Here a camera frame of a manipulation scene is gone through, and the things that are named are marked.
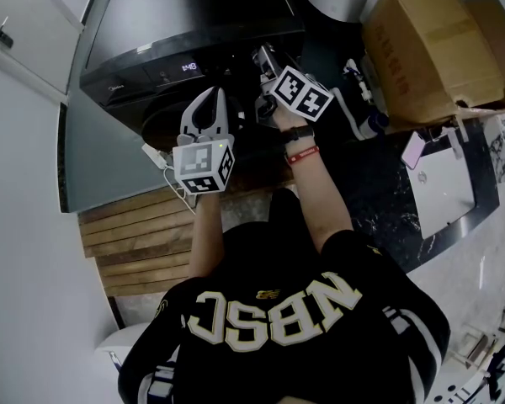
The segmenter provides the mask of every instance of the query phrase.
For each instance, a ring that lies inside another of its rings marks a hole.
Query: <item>hand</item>
[[[285,131],[291,129],[292,127],[307,125],[307,122],[303,117],[298,114],[294,114],[279,101],[277,101],[277,109],[273,114],[273,119],[280,131]]]

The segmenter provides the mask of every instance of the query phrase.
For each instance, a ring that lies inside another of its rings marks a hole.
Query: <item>white cabinet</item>
[[[51,0],[0,0],[0,25],[6,17],[3,32],[13,46],[0,42],[0,50],[66,93],[78,30]]]

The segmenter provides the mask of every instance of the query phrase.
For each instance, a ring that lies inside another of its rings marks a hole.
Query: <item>white cable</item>
[[[173,192],[176,194],[176,196],[178,196],[182,200],[182,202],[187,206],[187,208],[189,208],[189,211],[191,211],[194,215],[196,215],[196,213],[193,211],[193,209],[190,207],[189,203],[185,199],[185,197],[187,196],[187,194],[185,193],[185,190],[183,190],[183,196],[181,196],[179,194],[178,190],[175,189],[174,186],[170,184],[170,181],[168,181],[168,178],[167,178],[167,170],[168,169],[174,170],[174,168],[172,166],[166,166],[162,170],[162,176],[165,178],[165,181],[167,181],[167,184],[170,186],[170,188],[173,190]]]
[[[340,93],[340,90],[338,88],[334,88],[331,90],[331,93],[333,93],[335,98],[337,98],[338,104],[340,104],[340,107],[343,109],[343,112],[346,115],[346,118],[348,119],[350,127],[352,128],[353,135],[360,141],[364,141],[364,136],[361,135],[361,132],[359,131],[357,124],[355,123],[355,118],[348,109],[346,102],[344,102],[344,98]]]

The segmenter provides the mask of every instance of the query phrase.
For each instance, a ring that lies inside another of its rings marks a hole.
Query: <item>black appliance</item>
[[[164,151],[176,145],[183,111],[214,85],[251,124],[259,95],[252,53],[268,42],[300,55],[303,26],[290,0],[109,0],[81,89],[117,120]]]

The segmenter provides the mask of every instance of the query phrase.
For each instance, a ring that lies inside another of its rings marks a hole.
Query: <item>wooden floor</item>
[[[222,201],[291,181],[285,162],[232,175]],[[108,297],[162,292],[186,280],[193,221],[194,215],[169,187],[78,216],[85,256],[95,258]]]

